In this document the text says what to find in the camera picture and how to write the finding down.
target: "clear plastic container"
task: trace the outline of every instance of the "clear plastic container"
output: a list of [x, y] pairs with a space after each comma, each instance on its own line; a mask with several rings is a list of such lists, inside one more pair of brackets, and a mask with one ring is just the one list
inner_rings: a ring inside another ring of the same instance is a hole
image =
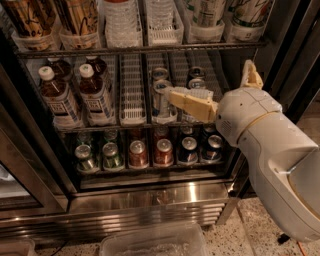
[[183, 39], [184, 26], [180, 18], [179, 12], [175, 3], [172, 3], [173, 19], [169, 26], [154, 26], [153, 18], [154, 11], [150, 11], [151, 1], [145, 0], [145, 11], [147, 14], [147, 34], [148, 45], [181, 45]]
[[159, 225], [105, 238], [99, 256], [208, 256], [198, 224]]
[[37, 38], [22, 38], [19, 37], [16, 31], [11, 35], [13, 41], [19, 48], [20, 52], [28, 51], [56, 51], [61, 47], [59, 31], [61, 23], [56, 19], [55, 24], [51, 28], [51, 33], [47, 36]]
[[218, 26], [214, 27], [198, 27], [192, 25], [190, 16], [182, 0], [176, 1], [177, 9], [183, 20], [186, 40], [189, 44], [192, 43], [210, 43], [219, 42], [225, 28], [223, 21]]
[[223, 37], [227, 43], [239, 42], [258, 42], [262, 36], [265, 26], [262, 27], [241, 27], [232, 23], [232, 17], [226, 16], [224, 22], [226, 24]]
[[37, 256], [31, 239], [1, 241], [0, 256]]

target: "red can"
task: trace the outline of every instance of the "red can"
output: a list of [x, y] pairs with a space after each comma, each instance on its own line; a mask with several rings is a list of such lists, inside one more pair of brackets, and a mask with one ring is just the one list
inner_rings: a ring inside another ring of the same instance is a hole
[[154, 152], [155, 166], [167, 167], [173, 164], [172, 144], [170, 140], [161, 139], [157, 142]]
[[143, 169], [149, 166], [146, 145], [141, 140], [135, 140], [129, 147], [129, 165], [134, 169]]

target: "drink bottle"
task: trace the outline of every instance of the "drink bottle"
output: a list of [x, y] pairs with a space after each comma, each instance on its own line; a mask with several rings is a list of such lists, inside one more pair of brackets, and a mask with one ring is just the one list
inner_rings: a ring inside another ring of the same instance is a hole
[[51, 67], [39, 69], [42, 79], [40, 93], [54, 115], [54, 125], [58, 129], [83, 126], [79, 105], [72, 94], [68, 83], [55, 77]]
[[90, 64], [81, 65], [79, 70], [81, 75], [79, 89], [88, 111], [89, 123], [91, 125], [111, 124], [114, 119], [113, 102], [105, 82], [99, 75], [95, 75]]

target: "bottle cap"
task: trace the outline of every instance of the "bottle cap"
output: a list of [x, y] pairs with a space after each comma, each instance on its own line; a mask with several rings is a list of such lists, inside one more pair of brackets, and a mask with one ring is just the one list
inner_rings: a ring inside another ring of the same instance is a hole
[[95, 60], [98, 56], [86, 56], [87, 60]]
[[82, 77], [92, 77], [94, 75], [93, 68], [90, 64], [83, 64], [79, 68]]
[[58, 60], [60, 60], [60, 58], [48, 58], [48, 61], [50, 61], [50, 62], [55, 62]]
[[42, 80], [49, 81], [52, 78], [54, 78], [54, 72], [52, 68], [48, 66], [41, 67], [38, 71], [39, 76], [41, 77]]

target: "cable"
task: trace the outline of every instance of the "cable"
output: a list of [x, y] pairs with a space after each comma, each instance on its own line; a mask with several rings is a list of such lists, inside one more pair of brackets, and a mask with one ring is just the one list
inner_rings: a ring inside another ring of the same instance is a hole
[[300, 242], [297, 242], [297, 244], [298, 244], [298, 246], [299, 246], [299, 249], [300, 249], [302, 255], [303, 255], [303, 256], [307, 256], [305, 250], [304, 250], [303, 247], [302, 247], [302, 244], [301, 244]]
[[54, 255], [56, 255], [58, 252], [60, 252], [66, 245], [67, 245], [67, 243], [68, 243], [69, 241], [66, 241], [66, 242], [64, 242], [60, 247], [59, 247], [59, 249], [57, 249], [53, 254], [51, 254], [50, 256], [54, 256]]

